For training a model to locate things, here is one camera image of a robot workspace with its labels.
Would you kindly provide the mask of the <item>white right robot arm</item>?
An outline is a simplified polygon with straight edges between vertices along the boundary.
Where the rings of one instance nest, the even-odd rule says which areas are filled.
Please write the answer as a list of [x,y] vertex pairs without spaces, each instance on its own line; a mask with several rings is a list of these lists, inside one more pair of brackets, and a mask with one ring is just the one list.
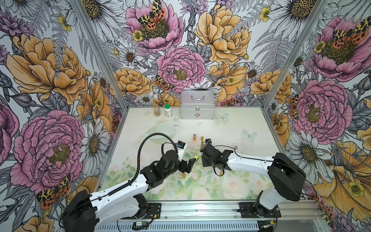
[[306,174],[283,153],[272,157],[242,155],[235,148],[219,151],[206,139],[200,148],[203,167],[226,171],[244,171],[262,175],[272,182],[267,190],[262,190],[254,203],[241,207],[238,211],[242,217],[249,214],[258,218],[279,218],[278,205],[284,201],[298,202],[306,181]]

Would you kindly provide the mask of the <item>white bottle green cap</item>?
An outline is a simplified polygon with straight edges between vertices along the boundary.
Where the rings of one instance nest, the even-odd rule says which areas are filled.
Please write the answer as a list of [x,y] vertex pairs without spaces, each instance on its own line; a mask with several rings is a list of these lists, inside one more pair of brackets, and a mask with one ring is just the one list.
[[172,116],[172,107],[170,104],[165,105],[165,116],[168,118]]

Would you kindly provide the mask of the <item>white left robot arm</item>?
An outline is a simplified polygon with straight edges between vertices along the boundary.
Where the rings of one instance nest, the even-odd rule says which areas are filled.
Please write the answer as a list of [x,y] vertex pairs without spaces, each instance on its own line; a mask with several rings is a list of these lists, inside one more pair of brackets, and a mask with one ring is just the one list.
[[142,218],[148,209],[144,193],[161,185],[177,171],[190,173],[196,158],[179,158],[184,150],[169,150],[160,160],[144,167],[136,178],[103,191],[78,192],[62,214],[66,232],[93,232],[100,226],[122,218]]

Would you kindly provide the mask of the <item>silver aluminium first aid case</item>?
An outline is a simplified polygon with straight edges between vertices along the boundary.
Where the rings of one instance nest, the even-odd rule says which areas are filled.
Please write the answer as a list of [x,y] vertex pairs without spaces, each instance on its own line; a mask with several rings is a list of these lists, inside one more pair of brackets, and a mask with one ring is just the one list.
[[213,119],[214,93],[210,90],[185,90],[181,93],[181,119]]

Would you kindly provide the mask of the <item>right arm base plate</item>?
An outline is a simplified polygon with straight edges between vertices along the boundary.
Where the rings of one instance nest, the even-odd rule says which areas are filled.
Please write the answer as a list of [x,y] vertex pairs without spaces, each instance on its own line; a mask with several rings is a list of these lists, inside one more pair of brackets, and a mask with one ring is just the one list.
[[278,206],[268,210],[255,202],[240,202],[237,212],[242,218],[280,218],[281,212]]

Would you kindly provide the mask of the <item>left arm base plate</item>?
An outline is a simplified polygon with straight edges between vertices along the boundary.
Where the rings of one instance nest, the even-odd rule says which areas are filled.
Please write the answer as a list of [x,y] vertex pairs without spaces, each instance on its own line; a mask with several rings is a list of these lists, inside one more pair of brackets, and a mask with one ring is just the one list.
[[141,208],[136,215],[130,219],[159,219],[161,215],[161,203],[149,203],[146,209]]

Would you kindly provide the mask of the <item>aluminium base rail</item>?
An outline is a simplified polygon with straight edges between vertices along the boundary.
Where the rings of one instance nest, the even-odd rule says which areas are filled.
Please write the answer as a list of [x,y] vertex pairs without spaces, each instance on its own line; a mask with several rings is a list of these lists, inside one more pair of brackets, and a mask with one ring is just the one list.
[[329,232],[314,200],[280,203],[267,217],[249,211],[252,201],[152,202],[156,219],[120,219],[98,232]]

